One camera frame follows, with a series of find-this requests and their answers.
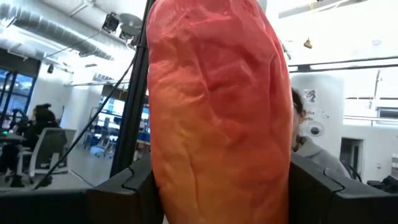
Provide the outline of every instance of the black cable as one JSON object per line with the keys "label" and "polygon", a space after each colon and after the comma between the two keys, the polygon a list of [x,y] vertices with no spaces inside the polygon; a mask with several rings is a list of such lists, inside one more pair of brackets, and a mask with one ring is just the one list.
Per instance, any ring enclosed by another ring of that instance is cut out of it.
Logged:
{"label": "black cable", "polygon": [[83,43],[83,42],[86,42],[87,40],[90,40],[91,38],[95,37],[96,35],[98,35],[98,34],[100,34],[100,33],[101,33],[101,31],[98,31],[98,33],[96,33],[96,34],[94,34],[94,35],[91,35],[91,36],[89,36],[89,37],[87,37],[87,38],[85,38],[85,39],[83,39],[83,40],[81,40],[81,41],[79,41],[79,42],[77,42],[77,43],[75,43],[75,44],[72,44],[72,45],[69,46],[69,47],[65,47],[64,49],[61,49],[61,50],[56,51],[56,52],[54,52],[54,53],[52,53],[52,54],[46,55],[46,56],[44,56],[42,59],[40,59],[40,61],[43,60],[43,59],[45,59],[45,58],[51,57],[51,56],[53,56],[53,55],[56,55],[56,54],[58,54],[58,53],[61,53],[61,52],[63,52],[64,50],[68,50],[68,49],[70,49],[70,48],[72,48],[72,47],[74,47],[74,46],[77,46],[77,45],[79,45],[79,44],[81,44],[81,43]]}
{"label": "black cable", "polygon": [[47,180],[48,177],[51,176],[51,174],[54,172],[54,170],[67,158],[68,154],[72,151],[72,149],[77,145],[81,137],[86,133],[87,129],[91,126],[91,124],[94,122],[96,117],[101,113],[102,109],[104,108],[105,104],[108,102],[108,100],[111,98],[115,90],[118,88],[120,83],[124,80],[124,77],[127,75],[129,72],[130,68],[132,65],[135,64],[137,58],[137,52],[134,54],[133,59],[131,60],[130,65],[126,69],[126,71],[123,73],[122,77],[119,79],[119,81],[115,84],[109,95],[106,97],[106,99],[103,101],[102,105],[98,108],[97,112],[94,114],[94,116],[89,120],[89,122],[86,124],[86,126],[83,128],[81,133],[78,135],[78,137],[72,142],[71,146],[68,148],[68,151],[58,160],[57,163],[54,164],[53,167],[50,168],[50,170],[47,172],[47,174],[43,177],[42,180],[33,188],[33,190],[37,190],[44,182]]}

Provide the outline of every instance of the white wall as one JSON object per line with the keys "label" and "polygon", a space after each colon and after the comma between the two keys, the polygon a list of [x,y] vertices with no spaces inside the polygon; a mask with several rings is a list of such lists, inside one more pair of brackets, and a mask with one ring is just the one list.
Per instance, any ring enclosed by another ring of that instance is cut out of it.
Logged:
{"label": "white wall", "polygon": [[262,10],[264,11],[268,21],[271,23],[274,29],[277,29],[279,20],[279,6],[280,1],[278,0],[257,0]]}
{"label": "white wall", "polygon": [[345,124],[343,137],[362,139],[363,181],[382,180],[391,174],[391,157],[398,153],[398,127]]}
{"label": "white wall", "polygon": [[100,102],[103,86],[76,86],[65,87],[63,84],[71,80],[91,81],[91,75],[84,71],[73,75],[54,69],[52,74],[47,73],[48,65],[42,64],[29,105],[29,115],[35,105],[50,103],[51,110],[57,118],[61,117],[62,107],[65,111],[61,127],[76,129],[78,133],[88,122],[91,109]]}
{"label": "white wall", "polygon": [[64,82],[71,79],[72,74],[54,69],[52,74],[47,73],[48,65],[42,63],[37,77],[32,98],[30,99],[28,115],[36,105],[50,103],[51,110],[57,118],[61,117],[62,107],[69,101],[71,88],[63,86]]}

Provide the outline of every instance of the white column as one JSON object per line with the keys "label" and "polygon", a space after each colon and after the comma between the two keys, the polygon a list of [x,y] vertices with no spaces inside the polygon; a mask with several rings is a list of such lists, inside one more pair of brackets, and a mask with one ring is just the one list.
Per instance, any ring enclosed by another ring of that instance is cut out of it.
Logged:
{"label": "white column", "polygon": [[340,157],[344,116],[344,80],[325,73],[298,74],[292,86],[300,91],[307,111],[301,134]]}
{"label": "white column", "polygon": [[84,109],[84,112],[80,115],[80,117],[81,117],[80,118],[81,119],[80,127],[79,127],[80,130],[82,130],[84,128],[84,126],[87,124],[89,117],[90,117],[91,110],[93,108],[98,107],[98,105],[100,103],[101,96],[102,96],[101,95],[102,89],[103,89],[103,86],[90,86],[87,89],[87,99],[86,99],[85,109]]}
{"label": "white column", "polygon": [[277,29],[277,21],[279,19],[279,1],[278,0],[257,0],[264,11],[268,21],[274,30]]}
{"label": "white column", "polygon": [[75,129],[80,132],[81,121],[83,119],[82,115],[85,114],[88,89],[78,87],[69,88],[72,90],[69,101],[65,105],[61,127],[66,129]]}
{"label": "white column", "polygon": [[69,101],[71,89],[64,87],[64,82],[70,80],[72,74],[54,68],[53,73],[47,72],[49,65],[42,63],[39,76],[36,79],[32,98],[30,99],[28,115],[32,116],[32,111],[36,105],[50,103],[51,111],[56,118],[60,118],[62,107]]}

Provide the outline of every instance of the sticker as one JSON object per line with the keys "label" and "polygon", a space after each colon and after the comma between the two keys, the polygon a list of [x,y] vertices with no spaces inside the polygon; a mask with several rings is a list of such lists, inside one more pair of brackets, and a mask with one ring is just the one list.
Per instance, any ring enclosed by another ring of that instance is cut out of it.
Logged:
{"label": "sticker", "polygon": [[317,103],[318,100],[318,95],[317,95],[316,90],[303,90],[303,96],[305,98],[305,101],[309,104],[315,104]]}
{"label": "sticker", "polygon": [[305,132],[310,136],[318,137],[323,135],[325,127],[322,123],[329,116],[320,108],[309,108],[305,117]]}

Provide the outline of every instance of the ceiling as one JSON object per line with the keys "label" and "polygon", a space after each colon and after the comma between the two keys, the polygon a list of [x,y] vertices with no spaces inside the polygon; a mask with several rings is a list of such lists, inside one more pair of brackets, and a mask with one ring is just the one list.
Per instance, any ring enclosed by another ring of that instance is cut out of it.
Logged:
{"label": "ceiling", "polygon": [[41,0],[44,4],[94,29],[100,29],[107,14],[128,13],[142,19],[146,0]]}
{"label": "ceiling", "polygon": [[[277,33],[292,64],[397,55],[397,1],[357,1],[344,7],[279,19]],[[311,40],[312,49],[303,46]]]}

